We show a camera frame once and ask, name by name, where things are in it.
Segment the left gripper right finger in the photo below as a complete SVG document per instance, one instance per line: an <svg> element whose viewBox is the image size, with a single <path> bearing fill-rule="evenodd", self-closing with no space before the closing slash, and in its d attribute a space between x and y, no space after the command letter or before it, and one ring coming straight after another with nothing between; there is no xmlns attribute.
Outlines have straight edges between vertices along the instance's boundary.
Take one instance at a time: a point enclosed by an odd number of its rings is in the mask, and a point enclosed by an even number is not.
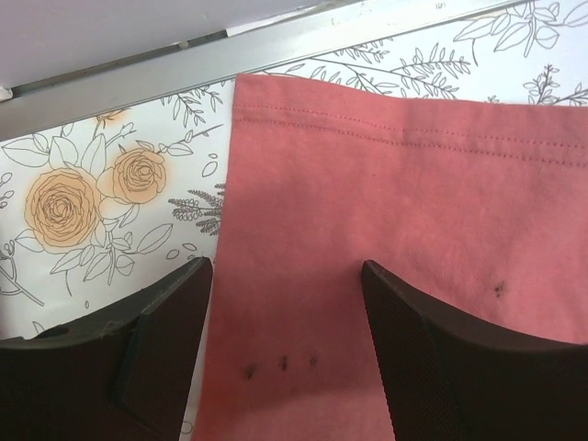
<svg viewBox="0 0 588 441"><path fill-rule="evenodd" d="M374 261L361 286L399 440L584 440L587 348L486 322Z"/></svg>

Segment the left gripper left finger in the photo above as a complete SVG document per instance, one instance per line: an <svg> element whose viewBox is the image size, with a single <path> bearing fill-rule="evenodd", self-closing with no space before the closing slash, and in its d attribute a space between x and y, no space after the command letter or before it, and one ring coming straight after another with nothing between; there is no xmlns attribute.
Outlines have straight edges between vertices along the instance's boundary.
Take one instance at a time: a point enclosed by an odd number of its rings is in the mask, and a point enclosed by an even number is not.
<svg viewBox="0 0 588 441"><path fill-rule="evenodd" d="M85 317L1 343L4 440L176 440L213 269L196 258Z"/></svg>

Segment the dusty pink t shirt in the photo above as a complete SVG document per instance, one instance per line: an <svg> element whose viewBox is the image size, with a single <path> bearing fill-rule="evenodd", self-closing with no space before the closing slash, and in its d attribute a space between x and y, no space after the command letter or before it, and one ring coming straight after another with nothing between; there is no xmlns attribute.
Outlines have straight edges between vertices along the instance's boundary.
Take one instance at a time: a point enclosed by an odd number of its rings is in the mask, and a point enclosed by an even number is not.
<svg viewBox="0 0 588 441"><path fill-rule="evenodd" d="M373 260L510 329L587 339L587 111L241 74L197 440L395 436Z"/></svg>

